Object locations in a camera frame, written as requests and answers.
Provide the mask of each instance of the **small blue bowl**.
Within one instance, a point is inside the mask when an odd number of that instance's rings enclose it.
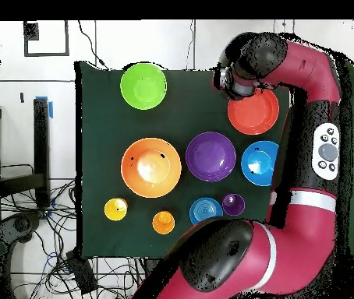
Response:
[[[214,216],[223,216],[223,209],[218,201],[210,197],[197,199],[189,209],[189,218],[194,225]]]
[[[270,186],[277,152],[278,144],[272,141],[258,141],[248,146],[241,160],[245,178],[261,187]]]

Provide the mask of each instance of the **purple bowl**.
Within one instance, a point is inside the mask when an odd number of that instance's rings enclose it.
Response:
[[[197,135],[186,149],[186,164],[203,181],[220,181],[235,166],[236,154],[231,141],[216,132]]]
[[[239,216],[245,209],[245,201],[241,195],[228,194],[223,198],[222,207],[229,216]]]

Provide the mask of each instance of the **dark green table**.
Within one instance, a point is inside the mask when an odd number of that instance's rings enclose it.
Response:
[[[122,98],[119,84],[123,71],[104,72],[81,62],[83,88],[83,256],[146,256],[159,258],[191,226],[189,208],[204,196],[221,201],[225,193],[237,192],[246,201],[241,215],[264,219],[270,199],[269,187],[257,187],[242,174],[243,151],[260,139],[278,142],[289,108],[289,92],[276,89],[280,115],[263,135],[249,136],[235,130],[228,120],[227,103],[211,89],[211,72],[165,71],[168,92],[162,103],[149,111],[138,111]],[[185,151],[193,137],[215,131],[234,144],[237,161],[232,173],[219,182],[195,178],[186,166]],[[180,155],[179,183],[166,196],[145,199],[131,192],[122,180],[120,163],[131,143],[156,137],[171,143]],[[126,217],[110,221],[104,204],[122,197],[129,205]],[[166,209],[175,217],[175,228],[167,235],[152,228],[154,215]]]

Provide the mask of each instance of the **orange bowl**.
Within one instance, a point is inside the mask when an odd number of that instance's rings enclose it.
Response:
[[[173,215],[168,211],[161,211],[156,213],[152,219],[152,227],[157,233],[166,235],[170,233],[175,226]]]
[[[161,197],[179,182],[181,161],[175,148],[162,139],[135,141],[122,158],[122,178],[138,196]]]

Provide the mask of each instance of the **white floor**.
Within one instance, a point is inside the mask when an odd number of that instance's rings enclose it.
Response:
[[[34,52],[62,52],[65,47],[64,23],[62,21],[38,21],[40,40],[29,41],[29,50]],[[194,27],[191,19],[146,20],[146,21],[82,21],[83,32],[90,36],[93,49],[99,58],[112,69],[121,69],[131,62],[151,61],[167,69],[209,69],[216,65],[218,57],[228,42],[245,31],[292,32],[321,46],[331,47],[347,54],[354,61],[354,21],[351,20],[301,20],[252,19],[252,20],[196,20],[195,61],[193,60]],[[24,57],[23,23],[0,21],[0,107],[2,109],[1,158],[2,164],[33,164],[33,99],[46,96],[53,102],[53,118],[50,118],[51,188],[71,182],[75,177],[75,72],[74,61],[89,61],[95,65],[97,59],[91,52],[90,42],[81,34],[77,21],[69,21],[69,56]],[[2,176],[28,174],[28,167],[11,167]],[[18,195],[16,200],[28,201]],[[59,196],[57,205],[73,207],[67,190]],[[10,214],[11,206],[2,205],[0,217]],[[65,211],[52,214],[57,221]],[[65,227],[73,229],[74,219]],[[55,239],[46,220],[37,232],[44,240],[47,253],[55,251]],[[65,251],[74,248],[75,231],[62,231]],[[51,270],[41,241],[35,234],[26,244],[18,244],[12,259],[12,285],[18,299],[29,299],[36,283]],[[92,261],[94,272],[103,287],[131,287],[129,297],[136,289],[126,259]],[[57,291],[65,291],[65,285],[53,279]],[[70,289],[76,284],[69,281]],[[82,299],[80,292],[72,293],[74,299]],[[92,293],[93,299],[112,299],[115,293],[99,289]],[[72,299],[68,294],[48,293],[44,286],[35,299]]]

